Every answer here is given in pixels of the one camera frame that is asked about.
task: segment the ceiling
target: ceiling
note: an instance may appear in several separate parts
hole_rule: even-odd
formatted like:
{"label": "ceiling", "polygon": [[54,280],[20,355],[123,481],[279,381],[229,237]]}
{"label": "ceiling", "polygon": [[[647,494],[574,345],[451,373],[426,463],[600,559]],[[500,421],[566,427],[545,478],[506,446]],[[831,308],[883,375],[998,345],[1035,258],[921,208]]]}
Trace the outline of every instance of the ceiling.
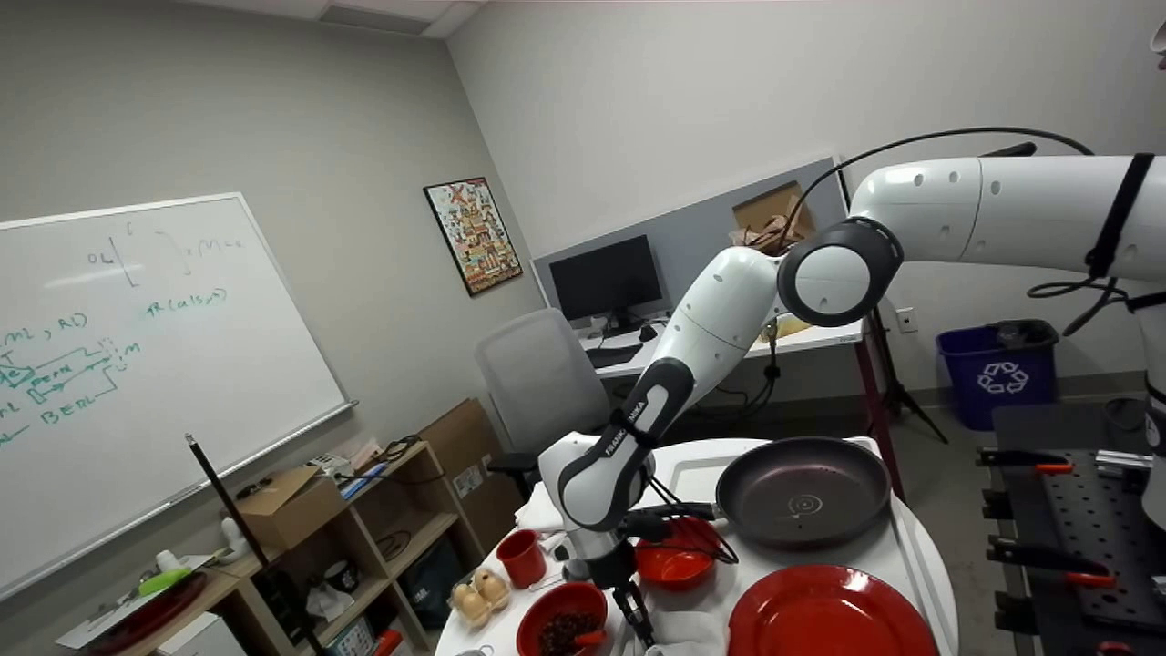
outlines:
{"label": "ceiling", "polygon": [[445,42],[485,0],[186,0],[228,11],[281,16],[300,21],[359,26],[393,38]]}

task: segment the chair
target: chair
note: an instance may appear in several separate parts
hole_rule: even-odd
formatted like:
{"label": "chair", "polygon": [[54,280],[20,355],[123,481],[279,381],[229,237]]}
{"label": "chair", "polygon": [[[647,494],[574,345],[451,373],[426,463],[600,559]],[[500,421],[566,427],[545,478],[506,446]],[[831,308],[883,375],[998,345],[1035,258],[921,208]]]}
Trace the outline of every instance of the chair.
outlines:
{"label": "chair", "polygon": [[525,313],[477,344],[477,367],[502,424],[502,458],[494,471],[528,496],[540,452],[568,429],[597,429],[614,400],[596,375],[581,334],[559,310]]}

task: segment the framed picture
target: framed picture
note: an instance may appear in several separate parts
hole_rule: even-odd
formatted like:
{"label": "framed picture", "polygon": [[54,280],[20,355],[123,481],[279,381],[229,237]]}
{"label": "framed picture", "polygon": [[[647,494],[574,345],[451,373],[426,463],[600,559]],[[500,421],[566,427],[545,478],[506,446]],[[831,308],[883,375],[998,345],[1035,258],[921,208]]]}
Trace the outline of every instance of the framed picture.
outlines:
{"label": "framed picture", "polygon": [[485,178],[451,178],[426,187],[426,200],[472,296],[521,277],[517,251],[506,237],[500,203],[487,197]]}

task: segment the red bowl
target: red bowl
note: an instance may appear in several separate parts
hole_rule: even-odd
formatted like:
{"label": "red bowl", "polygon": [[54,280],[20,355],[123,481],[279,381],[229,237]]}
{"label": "red bowl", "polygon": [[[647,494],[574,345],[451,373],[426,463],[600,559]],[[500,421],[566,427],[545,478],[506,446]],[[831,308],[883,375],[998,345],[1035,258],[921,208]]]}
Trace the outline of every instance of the red bowl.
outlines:
{"label": "red bowl", "polygon": [[716,529],[700,519],[670,522],[670,536],[660,543],[642,541],[634,546],[634,570],[647,588],[688,591],[716,571]]}
{"label": "red bowl", "polygon": [[521,656],[596,656],[610,625],[610,598],[591,585],[563,585],[545,594],[517,625]]}

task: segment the black pan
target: black pan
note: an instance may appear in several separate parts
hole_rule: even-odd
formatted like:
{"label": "black pan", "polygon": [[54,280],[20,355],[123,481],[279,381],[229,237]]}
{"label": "black pan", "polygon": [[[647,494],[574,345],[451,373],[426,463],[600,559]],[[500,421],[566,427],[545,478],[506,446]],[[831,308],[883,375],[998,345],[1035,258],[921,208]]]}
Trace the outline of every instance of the black pan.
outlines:
{"label": "black pan", "polygon": [[728,463],[718,506],[745,543],[840,546],[886,522],[888,490],[876,452],[840,438],[772,443]]}

